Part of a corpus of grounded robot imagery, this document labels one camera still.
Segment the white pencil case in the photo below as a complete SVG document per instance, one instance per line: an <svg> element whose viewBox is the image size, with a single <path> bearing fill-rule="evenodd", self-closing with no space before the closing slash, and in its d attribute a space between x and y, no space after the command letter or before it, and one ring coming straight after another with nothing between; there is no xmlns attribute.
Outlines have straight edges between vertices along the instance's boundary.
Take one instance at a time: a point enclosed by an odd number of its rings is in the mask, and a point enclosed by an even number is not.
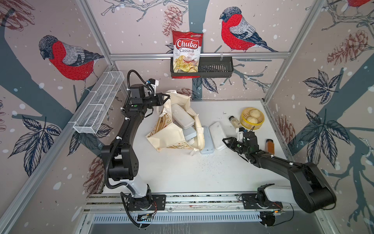
<svg viewBox="0 0 374 234"><path fill-rule="evenodd" d="M209 127L209 131L215 150L221 151L225 149L227 146L225 145L223 139L226 138L226 134L221 124L219 122L215 122Z"/></svg>

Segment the light blue pencil case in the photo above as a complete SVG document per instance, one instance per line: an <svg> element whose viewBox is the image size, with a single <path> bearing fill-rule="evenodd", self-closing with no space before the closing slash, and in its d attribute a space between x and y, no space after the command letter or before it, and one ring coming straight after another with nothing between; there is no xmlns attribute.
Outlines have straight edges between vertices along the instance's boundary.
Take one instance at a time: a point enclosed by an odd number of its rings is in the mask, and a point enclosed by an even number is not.
<svg viewBox="0 0 374 234"><path fill-rule="evenodd" d="M200 151L201 155L210 155L214 152L214 145L211 138L211 134L209 128L207 126L202 126L204 130L204 140L205 140L205 147L203 150Z"/></svg>

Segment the cream canvas tote bag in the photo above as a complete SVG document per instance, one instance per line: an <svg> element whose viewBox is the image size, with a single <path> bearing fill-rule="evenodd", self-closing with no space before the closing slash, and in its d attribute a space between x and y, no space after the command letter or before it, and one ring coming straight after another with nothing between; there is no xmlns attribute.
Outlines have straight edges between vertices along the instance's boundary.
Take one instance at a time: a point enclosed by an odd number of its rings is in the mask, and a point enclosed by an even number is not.
<svg viewBox="0 0 374 234"><path fill-rule="evenodd" d="M159 152L165 148L203 150L205 147L204 129L199 115L191 108L191 98L175 90L170 90L167 94L170 95L170 99L165 102L162 109L157 109L159 117L153 130L147 134L147 140ZM186 140L182 125L173 119L172 106L174 105L180 106L194 120L192 128L197 133L197 136L193 138L194 142L189 143Z"/></svg>

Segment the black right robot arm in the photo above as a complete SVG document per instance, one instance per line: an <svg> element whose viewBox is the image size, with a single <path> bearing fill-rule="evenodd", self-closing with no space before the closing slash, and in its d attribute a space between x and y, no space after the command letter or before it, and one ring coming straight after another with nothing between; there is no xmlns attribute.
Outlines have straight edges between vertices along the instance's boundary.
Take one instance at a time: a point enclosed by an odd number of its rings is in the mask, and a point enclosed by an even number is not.
<svg viewBox="0 0 374 234"><path fill-rule="evenodd" d="M297 204L303 211L313 213L336 205L335 193L314 163L291 162L261 150L254 132L245 132L241 142L235 137L224 138L222 142L252 165L288 179L291 190L289 203Z"/></svg>

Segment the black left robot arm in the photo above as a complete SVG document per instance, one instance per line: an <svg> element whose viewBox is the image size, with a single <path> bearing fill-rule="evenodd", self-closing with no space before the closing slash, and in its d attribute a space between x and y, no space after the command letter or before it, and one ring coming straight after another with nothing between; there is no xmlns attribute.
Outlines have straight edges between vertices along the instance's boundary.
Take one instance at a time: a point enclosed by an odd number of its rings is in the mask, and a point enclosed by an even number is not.
<svg viewBox="0 0 374 234"><path fill-rule="evenodd" d="M144 80L135 70L127 73L128 94L121 114L122 126L111 144L103 146L101 158L104 165L104 183L108 189L126 187L128 197L143 199L152 195L151 189L139 176L139 160L133 149L137 130L148 117L148 110L163 106L170 95L156 93L153 82Z"/></svg>

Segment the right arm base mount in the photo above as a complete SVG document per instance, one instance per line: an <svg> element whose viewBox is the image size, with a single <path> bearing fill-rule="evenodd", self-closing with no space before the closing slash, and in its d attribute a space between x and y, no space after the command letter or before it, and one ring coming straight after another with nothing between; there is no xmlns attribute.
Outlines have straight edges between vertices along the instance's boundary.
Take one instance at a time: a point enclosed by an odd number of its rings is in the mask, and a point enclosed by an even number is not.
<svg viewBox="0 0 374 234"><path fill-rule="evenodd" d="M243 204L245 210L255 210L255 209L273 209L281 210L283 205L281 202L272 202L266 198L263 193L247 193L240 194L238 196L238 201Z"/></svg>

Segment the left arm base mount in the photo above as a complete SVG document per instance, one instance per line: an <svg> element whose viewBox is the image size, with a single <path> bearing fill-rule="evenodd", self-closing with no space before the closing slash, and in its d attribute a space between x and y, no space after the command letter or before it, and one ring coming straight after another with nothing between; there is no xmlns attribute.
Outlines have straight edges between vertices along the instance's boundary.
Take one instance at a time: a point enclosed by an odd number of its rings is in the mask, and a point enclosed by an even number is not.
<svg viewBox="0 0 374 234"><path fill-rule="evenodd" d="M155 195L150 193L143 198L129 198L126 201L126 207L129 211L163 211L165 205L166 195Z"/></svg>

